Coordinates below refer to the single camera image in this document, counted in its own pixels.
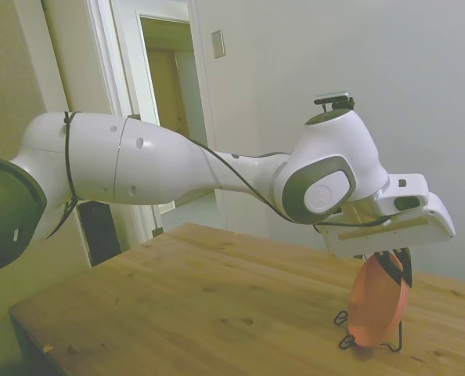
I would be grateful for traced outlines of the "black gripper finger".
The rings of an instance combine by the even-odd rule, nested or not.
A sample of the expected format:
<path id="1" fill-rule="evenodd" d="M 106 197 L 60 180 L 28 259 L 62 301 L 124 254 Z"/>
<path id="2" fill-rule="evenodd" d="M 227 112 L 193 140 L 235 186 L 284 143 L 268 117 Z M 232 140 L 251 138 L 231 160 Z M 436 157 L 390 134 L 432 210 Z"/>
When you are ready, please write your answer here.
<path id="1" fill-rule="evenodd" d="M 377 252 L 376 258 L 384 272 L 396 284 L 401 284 L 403 277 L 403 268 L 396 255 L 389 251 Z"/>
<path id="2" fill-rule="evenodd" d="M 396 257 L 402 264 L 402 276 L 409 287 L 413 286 L 412 258 L 408 248 L 400 248 L 396 251 Z"/>

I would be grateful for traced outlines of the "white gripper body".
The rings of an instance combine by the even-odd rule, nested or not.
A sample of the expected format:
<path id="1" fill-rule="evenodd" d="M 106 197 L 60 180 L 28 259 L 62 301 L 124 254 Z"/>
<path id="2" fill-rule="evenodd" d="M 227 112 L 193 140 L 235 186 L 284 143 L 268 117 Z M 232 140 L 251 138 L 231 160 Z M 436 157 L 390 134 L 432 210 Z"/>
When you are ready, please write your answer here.
<path id="1" fill-rule="evenodd" d="M 326 249 L 338 257 L 414 248 L 456 235 L 451 216 L 435 193 L 429 193 L 422 208 L 398 214 L 378 226 L 320 226 L 319 232 Z"/>

